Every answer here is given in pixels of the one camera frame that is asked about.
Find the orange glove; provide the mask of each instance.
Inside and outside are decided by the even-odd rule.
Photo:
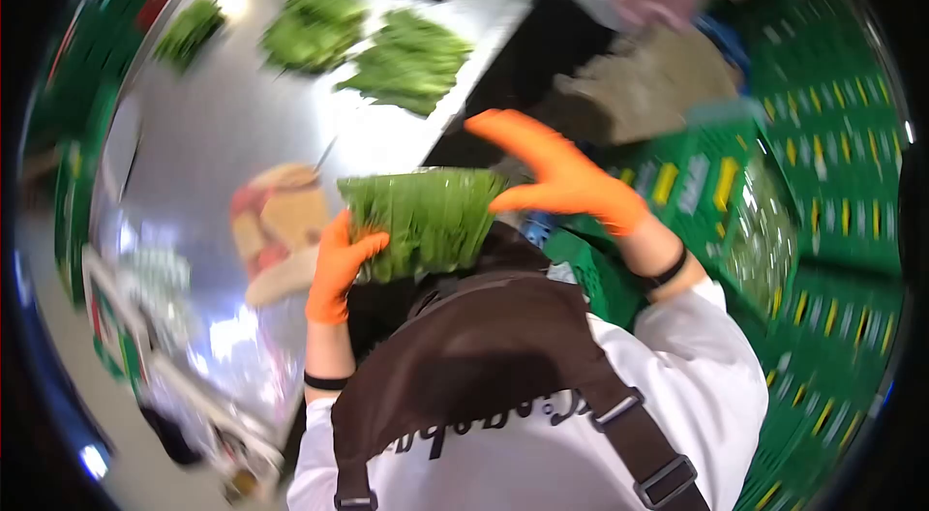
[[[348,320],[345,294],[367,259],[388,246],[387,233],[368,235],[355,244],[348,238],[351,214],[342,211],[322,231],[316,274],[309,287],[306,315],[310,321],[335,325]]]
[[[492,213],[587,213],[617,237],[633,232],[648,216],[648,206],[635,191],[610,177],[563,135],[526,114],[487,110],[468,119],[464,129],[513,154],[535,174],[536,184],[515,187],[494,199]]]

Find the strap buckle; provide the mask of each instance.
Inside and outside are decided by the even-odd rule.
[[[640,392],[639,389],[637,389],[636,387],[631,387],[630,390],[632,390],[633,392],[630,396],[627,396],[626,398],[622,399],[619,404],[612,407],[603,416],[598,416],[597,418],[598,424],[603,426],[609,423],[610,421],[612,421],[613,419],[617,418],[618,416],[620,416],[622,413],[628,411],[633,406],[636,406],[638,404],[644,404],[644,396],[642,392]]]
[[[657,501],[652,501],[651,496],[648,495],[648,490],[666,478],[671,472],[673,472],[681,465],[687,466],[690,476],[684,480],[684,482],[674,488],[674,490],[670,493],[661,497]],[[661,509],[664,505],[670,503],[674,497],[683,493],[687,487],[693,485],[696,480],[697,470],[694,468],[693,463],[691,463],[690,459],[685,454],[679,454],[676,458],[670,461],[667,465],[663,466],[644,482],[633,483],[633,490],[635,491],[635,494],[638,495],[639,499],[642,500],[642,504],[645,506],[645,508]]]
[[[371,494],[367,497],[345,497],[344,499],[340,499],[339,495],[335,494],[333,499],[335,508],[339,511],[342,511],[343,509],[355,509],[356,511],[377,511],[377,495],[375,495],[375,492],[371,492]]]

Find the brown apron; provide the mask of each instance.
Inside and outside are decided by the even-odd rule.
[[[374,511],[367,461],[400,436],[469,423],[578,390],[649,509],[707,510],[677,453],[591,336],[577,285],[539,271],[489,271],[446,283],[414,306],[332,406],[336,509]]]

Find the black wristband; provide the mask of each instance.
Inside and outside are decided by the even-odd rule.
[[[348,384],[348,378],[317,378],[303,373],[303,382],[311,389],[337,391],[345,388]]]
[[[655,277],[645,277],[644,275],[635,275],[634,273],[633,276],[638,280],[639,286],[642,287],[646,293],[652,292],[661,285],[665,285],[670,280],[677,277],[677,274],[684,268],[684,263],[686,263],[687,260],[688,249],[684,246],[684,242],[681,241],[681,255],[666,272],[656,275]]]

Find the apron strap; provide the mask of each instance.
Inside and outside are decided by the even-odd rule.
[[[578,388],[613,450],[633,476],[633,490],[647,509],[709,511],[697,489],[697,471],[679,454],[644,409],[644,396],[610,370]]]

